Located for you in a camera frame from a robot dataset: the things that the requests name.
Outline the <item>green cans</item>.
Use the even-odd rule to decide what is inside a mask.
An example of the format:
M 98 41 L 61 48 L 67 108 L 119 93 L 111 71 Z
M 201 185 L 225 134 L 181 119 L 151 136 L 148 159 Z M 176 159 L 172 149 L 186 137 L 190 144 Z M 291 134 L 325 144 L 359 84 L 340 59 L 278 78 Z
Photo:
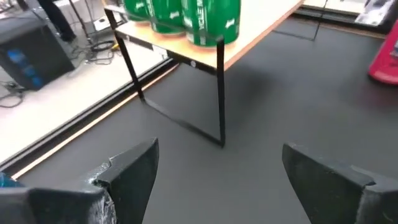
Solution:
M 199 47 L 215 47 L 217 38 L 225 44 L 239 37 L 241 0 L 182 0 L 187 39 Z

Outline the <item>black computer tower lit fans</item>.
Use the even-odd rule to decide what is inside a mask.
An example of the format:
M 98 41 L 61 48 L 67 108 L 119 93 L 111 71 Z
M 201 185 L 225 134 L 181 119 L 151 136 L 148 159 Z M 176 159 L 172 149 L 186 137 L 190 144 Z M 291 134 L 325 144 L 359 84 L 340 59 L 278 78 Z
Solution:
M 0 19 L 0 68 L 18 85 L 39 90 L 75 66 L 46 23 L 15 17 Z

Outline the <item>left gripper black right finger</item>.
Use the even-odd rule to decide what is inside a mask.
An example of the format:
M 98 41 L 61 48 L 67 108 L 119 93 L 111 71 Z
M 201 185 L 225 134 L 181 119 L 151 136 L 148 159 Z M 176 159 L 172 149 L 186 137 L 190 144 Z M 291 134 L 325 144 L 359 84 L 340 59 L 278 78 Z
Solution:
M 296 144 L 282 162 L 311 224 L 398 224 L 398 180 Z

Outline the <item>red Fanta can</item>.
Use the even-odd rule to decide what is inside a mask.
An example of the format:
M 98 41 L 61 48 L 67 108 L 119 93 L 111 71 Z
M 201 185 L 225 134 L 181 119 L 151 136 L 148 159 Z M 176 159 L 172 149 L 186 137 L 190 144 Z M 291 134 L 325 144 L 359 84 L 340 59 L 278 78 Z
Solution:
M 398 86 L 398 21 L 382 43 L 368 74 L 381 83 Z

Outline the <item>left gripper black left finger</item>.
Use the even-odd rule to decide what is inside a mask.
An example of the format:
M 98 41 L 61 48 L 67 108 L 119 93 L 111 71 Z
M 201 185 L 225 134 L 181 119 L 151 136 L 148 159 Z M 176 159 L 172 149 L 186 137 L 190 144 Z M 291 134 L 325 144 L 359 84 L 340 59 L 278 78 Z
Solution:
M 0 173 L 0 224 L 142 224 L 158 165 L 152 138 L 56 187 Z

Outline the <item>green Sprite can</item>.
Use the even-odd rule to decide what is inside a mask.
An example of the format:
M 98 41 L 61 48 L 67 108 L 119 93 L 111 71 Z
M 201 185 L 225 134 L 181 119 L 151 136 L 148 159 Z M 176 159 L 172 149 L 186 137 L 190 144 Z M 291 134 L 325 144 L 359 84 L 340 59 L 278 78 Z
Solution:
M 146 11 L 145 0 L 123 0 L 123 3 L 130 20 L 135 22 L 148 20 L 149 16 Z
M 152 29 L 165 35 L 185 32 L 181 0 L 146 0 Z

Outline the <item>grey stand base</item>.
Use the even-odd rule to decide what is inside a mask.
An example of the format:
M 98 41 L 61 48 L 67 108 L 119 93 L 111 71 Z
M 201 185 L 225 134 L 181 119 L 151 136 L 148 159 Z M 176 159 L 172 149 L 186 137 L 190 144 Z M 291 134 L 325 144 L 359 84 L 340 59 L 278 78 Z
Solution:
M 127 21 L 127 19 L 124 16 L 121 16 L 119 13 L 114 12 L 113 15 L 118 25 L 123 24 Z M 103 16 L 93 22 L 86 22 L 85 27 L 88 35 L 94 35 L 97 32 L 101 32 L 110 28 L 110 23 L 107 16 Z

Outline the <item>person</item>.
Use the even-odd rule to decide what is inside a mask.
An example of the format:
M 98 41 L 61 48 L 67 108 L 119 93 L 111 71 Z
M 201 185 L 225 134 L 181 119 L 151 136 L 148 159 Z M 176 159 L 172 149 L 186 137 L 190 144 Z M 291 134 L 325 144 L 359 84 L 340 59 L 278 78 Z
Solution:
M 60 38 L 67 43 L 72 43 L 76 39 L 76 35 L 70 27 L 67 19 L 62 11 L 53 2 L 53 0 L 37 0 L 41 8 L 48 15 L 48 18 L 58 30 Z

